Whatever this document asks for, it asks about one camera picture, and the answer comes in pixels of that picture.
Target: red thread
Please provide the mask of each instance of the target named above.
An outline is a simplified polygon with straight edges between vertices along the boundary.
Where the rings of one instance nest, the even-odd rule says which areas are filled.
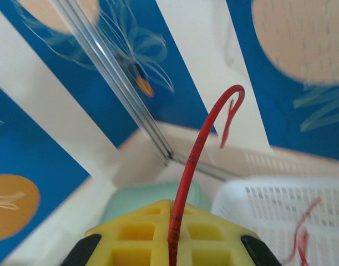
[[[241,106],[243,99],[245,97],[245,91],[241,85],[234,85],[227,89],[227,91],[225,91],[223,95],[220,97],[220,99],[216,102],[199,132],[194,147],[186,163],[183,175],[181,177],[180,185],[175,197],[168,230],[168,248],[169,248],[170,266],[176,266],[176,254],[178,251],[181,220],[183,218],[185,202],[189,193],[191,180],[193,179],[194,171],[196,165],[198,164],[200,154],[203,151],[205,141],[208,138],[208,135],[214,124],[214,121],[219,115],[222,107],[234,93],[239,93],[239,97],[234,106],[233,101],[230,103],[229,117],[227,118],[220,147],[222,148],[225,145],[232,119],[235,116],[236,112],[238,111],[239,107]]]
[[[309,208],[306,210],[306,212],[303,214],[303,216],[301,217],[301,219],[299,220],[296,228],[295,228],[295,232],[294,232],[294,246],[292,248],[292,252],[289,255],[289,257],[287,257],[286,259],[284,259],[281,263],[281,265],[286,265],[289,262],[292,262],[292,260],[294,259],[295,253],[296,253],[296,244],[297,244],[297,233],[300,230],[300,227],[302,226],[302,224],[305,222],[306,218],[310,215],[310,213],[312,212],[312,210],[321,202],[321,198],[318,197],[317,199],[315,199],[313,201],[313,203],[309,206]]]
[[[308,262],[306,259],[307,243],[308,243],[308,232],[306,229],[304,229],[302,235],[300,236],[300,240],[297,244],[297,251],[301,258],[301,266],[308,266]]]

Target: orange circle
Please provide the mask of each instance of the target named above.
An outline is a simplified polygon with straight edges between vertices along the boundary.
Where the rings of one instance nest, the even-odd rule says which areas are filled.
[[[40,203],[37,186],[17,175],[0,175],[0,240],[21,231],[35,215]]]
[[[18,0],[18,2],[38,21],[62,33],[71,33],[57,11],[48,0]],[[88,19],[95,25],[99,19],[99,0],[78,0]]]

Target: mint green object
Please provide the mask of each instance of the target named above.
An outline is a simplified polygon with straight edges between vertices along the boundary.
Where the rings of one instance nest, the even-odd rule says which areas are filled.
[[[99,224],[106,223],[124,214],[136,211],[159,200],[174,200],[180,180],[135,185],[117,190],[111,197]],[[202,192],[199,183],[190,185],[186,202],[210,211],[211,203]]]

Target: white plastic container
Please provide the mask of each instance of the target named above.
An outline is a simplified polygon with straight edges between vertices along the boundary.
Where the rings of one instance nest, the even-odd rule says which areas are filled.
[[[233,180],[217,193],[212,213],[256,232],[279,261],[292,252],[294,230],[311,203],[322,201],[305,220],[310,266],[339,266],[339,179],[254,177]],[[286,265],[300,266],[296,252]]]

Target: white stripe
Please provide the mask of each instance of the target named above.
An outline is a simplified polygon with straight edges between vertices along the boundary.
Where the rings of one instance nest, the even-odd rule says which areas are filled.
[[[1,12],[0,88],[93,177],[118,170],[120,152]]]
[[[271,152],[226,1],[156,1],[208,111],[229,86],[245,87],[227,144]],[[215,123],[220,136],[227,108]]]

